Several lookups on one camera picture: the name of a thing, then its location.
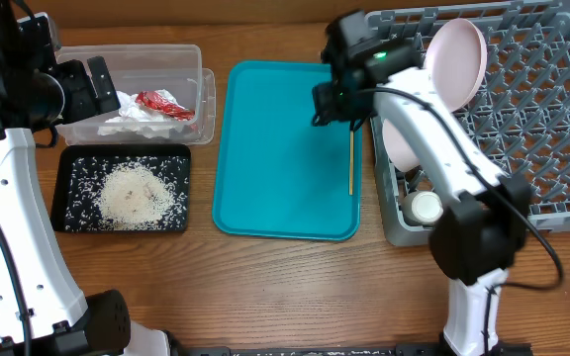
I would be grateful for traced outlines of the wooden chopstick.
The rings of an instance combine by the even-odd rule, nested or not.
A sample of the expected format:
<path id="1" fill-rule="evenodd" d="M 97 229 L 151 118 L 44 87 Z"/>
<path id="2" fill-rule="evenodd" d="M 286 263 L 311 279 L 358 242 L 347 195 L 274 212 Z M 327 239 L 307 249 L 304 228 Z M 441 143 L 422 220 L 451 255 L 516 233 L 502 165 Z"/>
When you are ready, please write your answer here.
<path id="1" fill-rule="evenodd" d="M 348 194 L 353 195 L 354 186 L 354 132 L 349 130 Z"/>

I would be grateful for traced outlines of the white napkin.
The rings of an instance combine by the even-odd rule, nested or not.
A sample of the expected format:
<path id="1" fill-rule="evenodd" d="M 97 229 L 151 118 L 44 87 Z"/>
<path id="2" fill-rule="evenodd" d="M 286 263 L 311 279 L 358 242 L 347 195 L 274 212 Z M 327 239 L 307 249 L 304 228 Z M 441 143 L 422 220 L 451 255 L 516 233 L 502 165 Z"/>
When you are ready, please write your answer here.
<path id="1" fill-rule="evenodd" d="M 165 89 L 153 91 L 173 101 L 175 104 L 179 104 L 169 91 Z M 106 136 L 119 133 L 131 133 L 142 135 L 146 138 L 170 138 L 172 130 L 176 130 L 177 128 L 182 129 L 186 123 L 195 118 L 194 116 L 190 121 L 177 121 L 155 112 L 136 102 L 138 94 L 128 94 L 122 91 L 117 92 L 120 101 L 118 115 L 112 119 L 108 119 L 104 125 L 98 129 L 98 135 Z"/>

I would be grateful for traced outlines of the red snack wrapper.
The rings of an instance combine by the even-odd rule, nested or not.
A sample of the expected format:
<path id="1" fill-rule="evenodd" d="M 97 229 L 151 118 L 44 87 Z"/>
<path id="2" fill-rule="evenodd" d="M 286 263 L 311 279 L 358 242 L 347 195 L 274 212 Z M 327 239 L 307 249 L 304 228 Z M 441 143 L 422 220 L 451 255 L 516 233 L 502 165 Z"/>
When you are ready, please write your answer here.
<path id="1" fill-rule="evenodd" d="M 142 91 L 136 97 L 136 102 L 148 109 L 173 118 L 177 121 L 190 121 L 195 112 L 175 104 L 156 91 Z"/>

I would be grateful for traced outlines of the small white rice bowl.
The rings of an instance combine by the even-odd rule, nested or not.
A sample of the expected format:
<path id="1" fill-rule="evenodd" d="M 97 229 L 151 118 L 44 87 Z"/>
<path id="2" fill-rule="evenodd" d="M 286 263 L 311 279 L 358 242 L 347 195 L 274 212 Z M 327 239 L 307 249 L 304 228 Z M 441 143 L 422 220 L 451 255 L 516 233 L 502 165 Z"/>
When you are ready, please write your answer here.
<path id="1" fill-rule="evenodd" d="M 387 119 L 382 122 L 382 138 L 389 160 L 399 171 L 408 172 L 420 165 L 401 133 Z"/>

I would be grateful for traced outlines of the pile of white rice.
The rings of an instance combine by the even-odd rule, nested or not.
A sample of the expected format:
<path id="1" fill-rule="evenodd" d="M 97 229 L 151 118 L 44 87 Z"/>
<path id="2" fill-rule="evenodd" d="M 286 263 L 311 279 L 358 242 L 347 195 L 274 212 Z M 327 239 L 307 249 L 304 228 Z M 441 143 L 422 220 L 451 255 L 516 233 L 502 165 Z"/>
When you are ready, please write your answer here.
<path id="1" fill-rule="evenodd" d="M 78 157 L 67 180 L 61 229 L 183 231 L 189 185 L 187 157 Z"/>

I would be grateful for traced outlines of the large white plate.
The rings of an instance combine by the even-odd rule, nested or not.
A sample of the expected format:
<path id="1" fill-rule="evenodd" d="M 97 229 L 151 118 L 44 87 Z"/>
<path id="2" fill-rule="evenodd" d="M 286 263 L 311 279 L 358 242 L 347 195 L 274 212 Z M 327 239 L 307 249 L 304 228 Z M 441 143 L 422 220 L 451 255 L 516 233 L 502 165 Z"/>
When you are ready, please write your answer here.
<path id="1" fill-rule="evenodd" d="M 467 105 L 485 77 L 487 45 L 481 31 L 462 18 L 445 23 L 429 42 L 425 68 L 449 112 Z"/>

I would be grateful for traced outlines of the white paper cup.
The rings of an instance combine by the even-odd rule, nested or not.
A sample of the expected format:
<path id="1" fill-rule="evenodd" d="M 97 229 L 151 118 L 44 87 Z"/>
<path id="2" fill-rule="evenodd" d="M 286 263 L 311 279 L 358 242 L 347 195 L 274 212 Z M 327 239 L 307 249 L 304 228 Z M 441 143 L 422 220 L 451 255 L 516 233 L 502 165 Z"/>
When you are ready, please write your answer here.
<path id="1" fill-rule="evenodd" d="M 439 195 L 430 191 L 409 193 L 402 202 L 405 221 L 411 225 L 433 225 L 443 214 Z"/>

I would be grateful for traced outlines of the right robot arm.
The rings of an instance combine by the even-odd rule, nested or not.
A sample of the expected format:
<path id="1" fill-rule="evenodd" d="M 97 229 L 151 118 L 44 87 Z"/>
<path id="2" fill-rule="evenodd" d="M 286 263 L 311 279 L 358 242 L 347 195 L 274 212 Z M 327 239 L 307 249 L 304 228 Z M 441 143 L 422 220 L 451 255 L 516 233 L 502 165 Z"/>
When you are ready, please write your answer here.
<path id="1" fill-rule="evenodd" d="M 443 204 L 428 238 L 449 280 L 441 346 L 456 355 L 496 354 L 500 292 L 525 242 L 529 185 L 473 143 L 411 44 L 382 40 L 361 11 L 333 20 L 326 35 L 321 60 L 332 78 L 312 90 L 313 126 L 379 117 L 400 132 Z"/>

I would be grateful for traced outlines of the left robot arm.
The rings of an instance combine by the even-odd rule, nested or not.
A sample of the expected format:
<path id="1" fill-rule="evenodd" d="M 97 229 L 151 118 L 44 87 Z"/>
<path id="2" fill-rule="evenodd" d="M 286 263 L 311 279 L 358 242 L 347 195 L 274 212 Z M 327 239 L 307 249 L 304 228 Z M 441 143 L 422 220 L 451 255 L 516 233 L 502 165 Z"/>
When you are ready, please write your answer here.
<path id="1" fill-rule="evenodd" d="M 179 355 L 130 318 L 123 296 L 86 296 L 61 255 L 38 179 L 37 131 L 114 111 L 106 62 L 58 62 L 49 16 L 0 1 L 0 355 Z"/>

